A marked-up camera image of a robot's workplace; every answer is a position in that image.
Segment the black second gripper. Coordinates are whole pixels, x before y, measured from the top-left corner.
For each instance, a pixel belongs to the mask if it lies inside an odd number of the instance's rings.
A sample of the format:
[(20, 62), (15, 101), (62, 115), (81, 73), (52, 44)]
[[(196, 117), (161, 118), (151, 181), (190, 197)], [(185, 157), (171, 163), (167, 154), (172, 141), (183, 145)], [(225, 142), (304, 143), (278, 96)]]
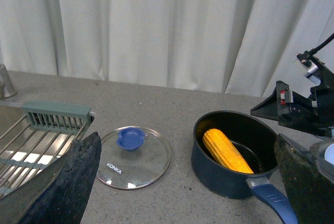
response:
[[(306, 98), (279, 80), (250, 114), (315, 136), (333, 137), (333, 73), (313, 52), (296, 57), (306, 78), (318, 82), (310, 88), (311, 94)], [(333, 164), (325, 160), (325, 150), (332, 144), (333, 140), (323, 140), (306, 149), (283, 134), (277, 137), (275, 155), (299, 223), (333, 223)]]

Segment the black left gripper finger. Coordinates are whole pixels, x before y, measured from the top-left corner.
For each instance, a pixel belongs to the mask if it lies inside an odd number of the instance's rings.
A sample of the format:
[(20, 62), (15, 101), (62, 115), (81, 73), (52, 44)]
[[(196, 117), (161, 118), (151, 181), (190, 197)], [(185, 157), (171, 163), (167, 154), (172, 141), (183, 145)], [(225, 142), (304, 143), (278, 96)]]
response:
[(99, 168), (93, 132), (24, 185), (1, 199), (1, 223), (80, 223)]

